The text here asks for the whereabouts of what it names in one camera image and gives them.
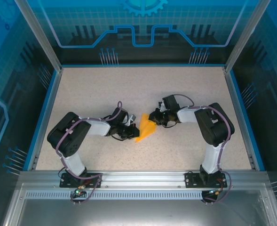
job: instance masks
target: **enclosure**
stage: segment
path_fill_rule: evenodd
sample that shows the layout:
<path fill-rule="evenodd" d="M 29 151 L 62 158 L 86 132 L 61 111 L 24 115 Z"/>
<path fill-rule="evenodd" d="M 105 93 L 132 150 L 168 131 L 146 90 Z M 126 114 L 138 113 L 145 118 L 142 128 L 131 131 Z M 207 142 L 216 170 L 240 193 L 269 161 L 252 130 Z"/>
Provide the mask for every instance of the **enclosure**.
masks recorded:
<path fill-rule="evenodd" d="M 139 127 L 172 94 L 233 123 L 227 197 L 212 206 L 212 188 L 187 187 L 206 155 L 189 122 L 137 143 L 86 136 L 79 156 L 103 175 L 74 206 L 52 128 L 118 101 Z M 0 225 L 74 224 L 277 225 L 277 0 L 0 2 Z"/>

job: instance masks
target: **black bracket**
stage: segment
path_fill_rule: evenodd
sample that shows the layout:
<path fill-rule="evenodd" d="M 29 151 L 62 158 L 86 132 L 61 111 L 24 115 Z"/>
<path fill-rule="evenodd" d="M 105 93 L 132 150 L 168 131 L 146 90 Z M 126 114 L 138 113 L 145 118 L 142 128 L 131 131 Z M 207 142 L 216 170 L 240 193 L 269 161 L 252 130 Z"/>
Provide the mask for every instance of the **black bracket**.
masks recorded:
<path fill-rule="evenodd" d="M 99 173 L 89 173 L 89 174 L 86 174 L 85 177 L 92 177 L 98 174 Z M 60 181 L 59 187 L 77 188 L 80 185 L 83 185 L 85 183 L 86 188 L 94 188 L 98 179 L 99 177 L 91 179 L 91 181 L 86 184 L 87 180 L 85 181 L 85 180 L 76 179 L 73 176 L 71 176 L 69 173 L 63 173 L 61 175 L 61 181 Z M 101 181 L 99 182 L 96 188 L 100 188 L 100 187 L 101 187 Z"/>
<path fill-rule="evenodd" d="M 224 173 L 219 173 L 214 180 L 204 185 L 203 180 L 200 177 L 200 173 L 188 172 L 184 174 L 184 181 L 186 188 L 221 188 L 221 183 L 218 179 L 222 180 L 223 188 L 227 187 L 227 181 Z"/>

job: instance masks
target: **speckled tabletop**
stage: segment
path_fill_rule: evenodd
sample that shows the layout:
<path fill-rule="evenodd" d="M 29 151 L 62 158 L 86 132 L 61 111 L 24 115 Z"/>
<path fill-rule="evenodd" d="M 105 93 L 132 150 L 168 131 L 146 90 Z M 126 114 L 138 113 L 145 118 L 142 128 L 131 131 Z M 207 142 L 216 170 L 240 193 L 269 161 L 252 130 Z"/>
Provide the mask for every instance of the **speckled tabletop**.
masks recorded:
<path fill-rule="evenodd" d="M 80 117 L 104 117 L 112 114 L 117 102 L 136 115 L 151 113 L 158 101 L 170 94 L 190 96 L 196 105 L 218 102 L 235 126 L 235 134 L 226 146 L 222 168 L 250 169 L 245 145 L 219 67 L 122 67 L 65 68 L 49 119 L 47 134 L 68 113 Z M 178 102 L 189 105 L 185 98 Z M 46 136 L 37 170 L 59 170 L 62 164 Z M 206 143 L 196 123 L 182 123 L 135 143 L 119 142 L 111 137 L 87 136 L 79 154 L 88 170 L 197 170 L 205 156 Z"/>

